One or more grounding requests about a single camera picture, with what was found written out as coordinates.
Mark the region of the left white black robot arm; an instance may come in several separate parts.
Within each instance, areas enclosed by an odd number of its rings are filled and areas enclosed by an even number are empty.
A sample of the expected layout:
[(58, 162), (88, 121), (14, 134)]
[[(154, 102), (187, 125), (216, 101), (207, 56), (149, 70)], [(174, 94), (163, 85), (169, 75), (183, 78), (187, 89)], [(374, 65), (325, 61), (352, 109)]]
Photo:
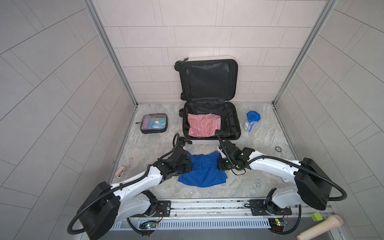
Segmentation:
[(112, 185), (101, 182), (71, 220), (68, 234), (86, 233), (91, 240), (100, 239), (115, 223), (144, 214), (154, 205), (156, 198), (149, 188), (191, 170), (191, 156), (184, 148), (177, 147), (167, 159), (159, 158), (144, 172), (126, 181)]

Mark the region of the blue shirt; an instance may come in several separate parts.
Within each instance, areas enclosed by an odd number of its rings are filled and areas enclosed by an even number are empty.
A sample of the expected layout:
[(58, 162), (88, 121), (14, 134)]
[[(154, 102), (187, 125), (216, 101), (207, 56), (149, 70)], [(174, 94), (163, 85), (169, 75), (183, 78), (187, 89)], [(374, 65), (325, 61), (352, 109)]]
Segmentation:
[(208, 155), (191, 155), (192, 170), (189, 173), (182, 174), (178, 182), (193, 187), (208, 188), (216, 185), (225, 184), (227, 174), (220, 171), (217, 166), (217, 160), (221, 157), (219, 152), (213, 152)]

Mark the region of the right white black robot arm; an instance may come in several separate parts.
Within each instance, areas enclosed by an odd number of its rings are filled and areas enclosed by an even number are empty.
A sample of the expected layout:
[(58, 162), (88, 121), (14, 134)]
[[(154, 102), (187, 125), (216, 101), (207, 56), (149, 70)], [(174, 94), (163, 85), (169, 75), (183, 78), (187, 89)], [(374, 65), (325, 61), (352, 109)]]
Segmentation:
[(332, 185), (321, 168), (311, 159), (291, 161), (264, 155), (254, 149), (240, 150), (230, 141), (220, 141), (218, 168), (223, 170), (255, 170), (267, 172), (290, 183), (283, 189), (273, 188), (264, 200), (262, 209), (276, 215), (281, 209), (293, 205), (308, 205), (325, 210)]

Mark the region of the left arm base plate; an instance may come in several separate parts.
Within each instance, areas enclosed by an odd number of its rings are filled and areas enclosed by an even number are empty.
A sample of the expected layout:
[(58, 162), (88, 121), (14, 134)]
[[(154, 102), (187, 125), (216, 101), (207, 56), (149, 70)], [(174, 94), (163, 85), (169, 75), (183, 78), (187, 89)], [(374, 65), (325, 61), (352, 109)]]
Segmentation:
[(134, 215), (133, 218), (158, 218), (169, 217), (171, 211), (171, 201), (158, 201), (156, 207), (151, 204), (144, 214)]

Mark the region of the clear toiletry pouch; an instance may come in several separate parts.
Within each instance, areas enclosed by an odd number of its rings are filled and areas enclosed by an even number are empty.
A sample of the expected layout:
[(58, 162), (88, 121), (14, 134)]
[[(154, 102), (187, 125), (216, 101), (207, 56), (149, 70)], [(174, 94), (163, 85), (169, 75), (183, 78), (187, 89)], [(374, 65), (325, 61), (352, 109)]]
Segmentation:
[(168, 128), (168, 116), (166, 114), (144, 115), (140, 130), (143, 134), (164, 133)]

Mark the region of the red white striped cloth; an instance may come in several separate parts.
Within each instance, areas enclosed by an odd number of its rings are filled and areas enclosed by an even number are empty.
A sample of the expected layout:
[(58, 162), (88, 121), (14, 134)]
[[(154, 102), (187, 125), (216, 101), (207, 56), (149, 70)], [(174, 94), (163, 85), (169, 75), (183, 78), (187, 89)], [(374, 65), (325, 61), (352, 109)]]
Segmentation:
[(221, 129), (221, 116), (215, 114), (188, 114), (188, 135), (194, 138), (209, 138)]

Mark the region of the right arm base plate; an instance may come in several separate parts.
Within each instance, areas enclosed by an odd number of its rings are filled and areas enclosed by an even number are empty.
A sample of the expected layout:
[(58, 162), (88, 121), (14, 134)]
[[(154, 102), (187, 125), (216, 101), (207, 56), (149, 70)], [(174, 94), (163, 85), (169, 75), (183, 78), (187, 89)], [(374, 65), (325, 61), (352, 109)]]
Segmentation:
[(292, 215), (291, 208), (284, 209), (279, 208), (274, 203), (270, 202), (269, 205), (265, 203), (265, 200), (250, 200), (249, 209), (251, 209), (252, 216), (283, 216)]

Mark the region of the blue lid plastic cup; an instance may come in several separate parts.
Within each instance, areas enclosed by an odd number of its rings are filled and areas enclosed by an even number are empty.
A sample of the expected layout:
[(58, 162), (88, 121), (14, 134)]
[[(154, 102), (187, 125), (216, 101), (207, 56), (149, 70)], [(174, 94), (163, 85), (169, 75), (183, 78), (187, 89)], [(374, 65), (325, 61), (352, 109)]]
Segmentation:
[(249, 111), (247, 113), (247, 121), (245, 122), (245, 130), (251, 132), (255, 124), (261, 120), (261, 115), (256, 111)]

